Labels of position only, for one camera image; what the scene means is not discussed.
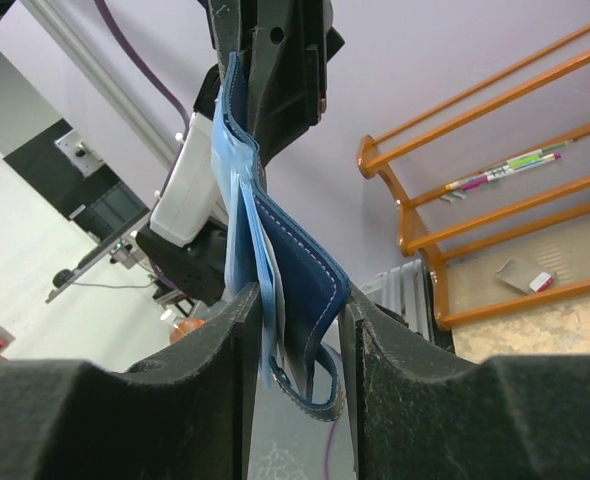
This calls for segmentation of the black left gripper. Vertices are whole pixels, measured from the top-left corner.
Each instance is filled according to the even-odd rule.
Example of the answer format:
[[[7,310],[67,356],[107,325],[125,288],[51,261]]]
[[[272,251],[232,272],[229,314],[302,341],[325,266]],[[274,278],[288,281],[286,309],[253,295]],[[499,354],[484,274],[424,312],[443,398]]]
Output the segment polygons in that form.
[[[327,106],[327,64],[345,41],[332,26],[329,1],[208,0],[211,44],[217,53],[194,109],[213,117],[216,83],[224,83],[229,55],[238,54],[246,78],[247,126],[272,158],[316,125]]]

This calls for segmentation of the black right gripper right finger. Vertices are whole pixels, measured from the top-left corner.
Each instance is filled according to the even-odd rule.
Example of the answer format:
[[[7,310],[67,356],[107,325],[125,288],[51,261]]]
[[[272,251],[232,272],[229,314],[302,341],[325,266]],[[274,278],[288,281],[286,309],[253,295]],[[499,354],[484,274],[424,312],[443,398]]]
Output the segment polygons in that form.
[[[353,290],[339,318],[361,479],[590,479],[590,355],[459,358]]]

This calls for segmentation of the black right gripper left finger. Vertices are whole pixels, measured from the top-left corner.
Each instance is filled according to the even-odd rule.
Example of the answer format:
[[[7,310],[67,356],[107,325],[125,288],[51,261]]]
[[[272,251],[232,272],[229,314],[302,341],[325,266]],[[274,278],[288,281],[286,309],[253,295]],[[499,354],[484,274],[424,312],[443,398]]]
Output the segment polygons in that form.
[[[0,361],[0,479],[243,479],[259,288],[123,373]]]

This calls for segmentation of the blue leather card holder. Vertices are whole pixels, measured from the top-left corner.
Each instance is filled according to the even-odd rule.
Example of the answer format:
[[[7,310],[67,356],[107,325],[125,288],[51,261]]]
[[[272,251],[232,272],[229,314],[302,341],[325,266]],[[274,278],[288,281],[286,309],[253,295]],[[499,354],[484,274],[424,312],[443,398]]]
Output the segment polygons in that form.
[[[211,167],[228,213],[225,286],[258,283],[262,303],[259,371],[312,418],[343,408],[338,371],[323,338],[350,292],[338,263],[267,193],[261,148],[246,125],[247,82],[228,56],[211,135]]]

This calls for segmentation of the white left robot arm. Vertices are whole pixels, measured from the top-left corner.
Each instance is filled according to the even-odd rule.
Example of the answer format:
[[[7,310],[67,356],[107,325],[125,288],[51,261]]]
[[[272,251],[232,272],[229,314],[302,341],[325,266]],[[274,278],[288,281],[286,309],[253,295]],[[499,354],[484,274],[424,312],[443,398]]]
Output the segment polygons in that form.
[[[230,51],[239,53],[250,110],[241,122],[262,148],[266,166],[319,123],[327,103],[327,63],[343,47],[328,1],[205,1],[218,61],[206,73],[184,140],[153,207],[136,236],[159,277],[211,306],[224,292],[224,224],[212,210],[220,200],[211,169],[216,96]]]

